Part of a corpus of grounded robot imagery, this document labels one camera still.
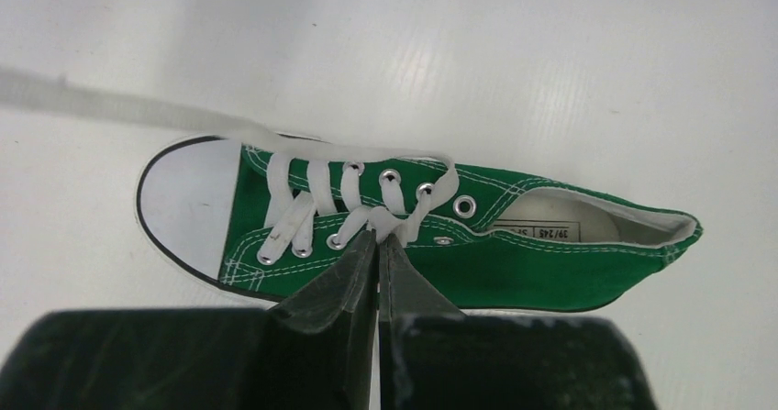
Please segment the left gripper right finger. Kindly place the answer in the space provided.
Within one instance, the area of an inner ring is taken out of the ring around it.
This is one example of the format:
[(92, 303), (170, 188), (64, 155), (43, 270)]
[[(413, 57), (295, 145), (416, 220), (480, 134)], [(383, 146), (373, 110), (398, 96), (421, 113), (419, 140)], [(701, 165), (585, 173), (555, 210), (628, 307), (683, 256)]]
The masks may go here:
[(652, 409), (636, 351), (591, 316), (469, 316), (411, 264), (377, 250), (384, 409)]

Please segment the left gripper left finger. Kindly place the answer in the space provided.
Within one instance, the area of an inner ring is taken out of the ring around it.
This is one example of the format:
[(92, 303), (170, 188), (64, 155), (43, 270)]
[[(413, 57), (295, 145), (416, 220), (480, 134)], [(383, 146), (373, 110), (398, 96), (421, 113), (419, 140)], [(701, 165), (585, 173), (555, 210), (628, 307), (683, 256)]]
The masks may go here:
[(365, 409), (376, 239), (268, 309), (66, 310), (1, 370), (4, 409)]

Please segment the green canvas sneaker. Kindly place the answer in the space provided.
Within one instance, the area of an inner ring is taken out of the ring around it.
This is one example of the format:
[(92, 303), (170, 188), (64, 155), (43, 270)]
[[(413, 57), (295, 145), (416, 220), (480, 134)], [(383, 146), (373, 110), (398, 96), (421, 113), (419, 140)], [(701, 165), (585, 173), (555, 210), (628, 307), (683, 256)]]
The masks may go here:
[[(136, 191), (138, 221), (151, 243), (188, 274), (218, 290), (278, 302), (333, 265), (344, 249), (327, 239), (348, 214), (339, 194), (342, 167), (331, 165), (337, 212), (315, 216), (313, 251), (287, 251), (259, 263), (269, 235), (265, 176), (270, 152), (217, 137), (184, 140), (159, 152)], [(455, 196), (422, 221), (407, 257), (462, 309), (578, 312), (607, 305), (678, 260), (702, 237), (689, 214), (637, 205), (552, 179), (455, 165)], [(416, 191), (444, 172), (433, 159), (369, 163), (361, 201), (381, 203), (378, 178), (400, 178), (411, 212)]]

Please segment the white shoelace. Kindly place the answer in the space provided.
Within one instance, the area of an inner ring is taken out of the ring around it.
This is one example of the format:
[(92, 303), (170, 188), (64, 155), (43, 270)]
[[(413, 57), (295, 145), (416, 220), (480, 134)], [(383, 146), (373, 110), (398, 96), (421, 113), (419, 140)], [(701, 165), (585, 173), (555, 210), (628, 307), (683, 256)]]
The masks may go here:
[[(422, 221), (449, 202), (460, 186), (453, 159), (442, 153), (341, 146), (283, 136), (246, 117), (73, 85), (29, 72), (2, 69), (1, 104), (31, 112), (208, 134), (270, 152), (265, 172), (270, 200), (264, 218), (270, 233), (257, 253), (265, 266), (276, 263), (287, 251), (297, 257), (312, 253), (315, 216), (337, 212), (330, 172), (335, 163), (342, 167), (339, 194), (348, 212), (338, 231), (327, 239), (328, 246), (336, 250), (344, 249), (364, 228), (373, 231), (379, 242), (390, 236), (403, 245), (416, 241)], [(370, 207), (361, 201), (364, 166), (391, 159), (433, 159), (445, 166), (435, 182), (416, 191), (417, 203), (411, 212), (405, 209), (399, 176), (389, 171), (378, 178), (381, 203)]]

